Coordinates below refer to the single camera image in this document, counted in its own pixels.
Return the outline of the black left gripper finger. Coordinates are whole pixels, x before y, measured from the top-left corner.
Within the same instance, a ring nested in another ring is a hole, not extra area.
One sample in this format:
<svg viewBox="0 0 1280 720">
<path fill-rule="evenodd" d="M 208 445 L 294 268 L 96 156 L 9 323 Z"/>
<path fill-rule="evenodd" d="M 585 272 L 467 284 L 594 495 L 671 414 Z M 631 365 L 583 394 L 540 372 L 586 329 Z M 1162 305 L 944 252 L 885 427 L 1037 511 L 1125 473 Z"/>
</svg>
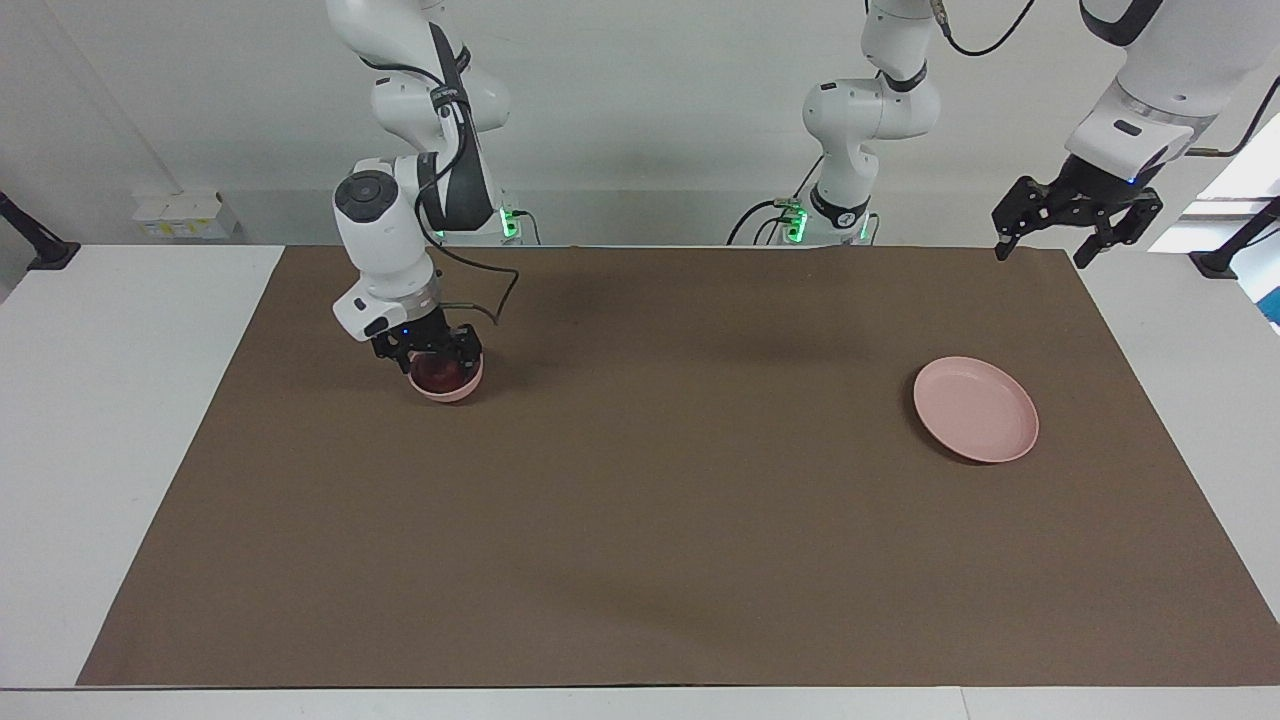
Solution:
<svg viewBox="0 0 1280 720">
<path fill-rule="evenodd" d="M 1044 186 L 1030 177 L 1020 177 L 996 204 L 991 218 L 998 236 L 995 256 L 1006 261 L 1019 242 L 1046 228 Z"/>
<path fill-rule="evenodd" d="M 1123 245 L 1133 246 L 1164 210 L 1164 200 L 1157 191 L 1140 191 L 1134 199 L 1121 202 L 1097 202 L 1091 209 L 1092 232 L 1073 254 L 1076 269 L 1085 269 L 1102 252 Z"/>
</svg>

